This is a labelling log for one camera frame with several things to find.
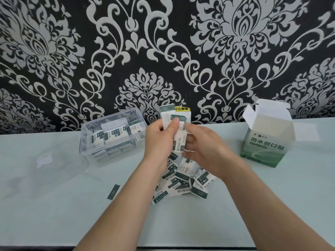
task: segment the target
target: hand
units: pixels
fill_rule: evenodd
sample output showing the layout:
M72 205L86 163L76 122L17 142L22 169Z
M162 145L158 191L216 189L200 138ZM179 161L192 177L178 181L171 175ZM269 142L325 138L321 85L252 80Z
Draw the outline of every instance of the hand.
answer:
M163 131L161 119L150 124L145 131L145 152L143 159L150 160L159 169L166 170L167 158L173 147L173 137L179 127L179 119L174 118L168 128Z
M219 178L224 178L225 168L243 161L224 143L213 130L194 124L185 123L188 134L183 156L194 160L199 166Z

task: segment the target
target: white table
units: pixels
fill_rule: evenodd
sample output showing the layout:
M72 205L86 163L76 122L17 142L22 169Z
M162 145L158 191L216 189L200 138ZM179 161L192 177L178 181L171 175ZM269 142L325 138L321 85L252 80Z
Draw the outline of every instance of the white table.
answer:
M301 143L276 168L248 163L309 226L335 245L335 118L316 123L323 140ZM239 152L246 123L205 125ZM123 185L143 149L107 166L79 155L80 132L0 136L0 246L75 246L110 204L114 184ZM37 168L36 157L52 153ZM221 180L207 200L192 194L150 207L138 246L254 247Z

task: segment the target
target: yellow warning label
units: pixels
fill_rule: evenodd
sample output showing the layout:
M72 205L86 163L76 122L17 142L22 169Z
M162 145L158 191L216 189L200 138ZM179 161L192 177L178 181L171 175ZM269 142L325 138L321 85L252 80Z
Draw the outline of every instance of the yellow warning label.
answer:
M174 109L176 110L176 112L190 112L191 111L189 107L185 107L185 106L175 106Z

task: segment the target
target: clear plastic box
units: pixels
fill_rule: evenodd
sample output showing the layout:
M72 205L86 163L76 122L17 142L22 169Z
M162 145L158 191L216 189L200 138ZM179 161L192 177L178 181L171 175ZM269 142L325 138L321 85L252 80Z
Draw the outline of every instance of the clear plastic box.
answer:
M132 134L129 128L129 123L132 122L140 123L143 131ZM119 128L123 125L126 125L129 135L112 142L105 143L105 132L113 128ZM136 107L121 110L118 113L111 114L97 120L85 122L81 126L79 152L81 155L86 156L91 162L106 161L115 155L122 154L123 152L130 151L136 147L144 145L145 130L147 126L148 125L146 124L142 113ZM93 143L92 136L99 130L103 130L104 144L95 145Z

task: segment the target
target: person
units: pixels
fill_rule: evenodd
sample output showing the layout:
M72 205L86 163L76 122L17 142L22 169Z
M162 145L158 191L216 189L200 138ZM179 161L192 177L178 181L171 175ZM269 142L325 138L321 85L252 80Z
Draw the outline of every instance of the person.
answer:
M120 193L103 212L75 251L136 250L137 242L161 174L172 151L179 126L174 118L166 130L159 119L148 126L142 161ZM257 250L334 251L321 236L295 215L209 128L185 123L192 135L183 156L220 178L257 247Z

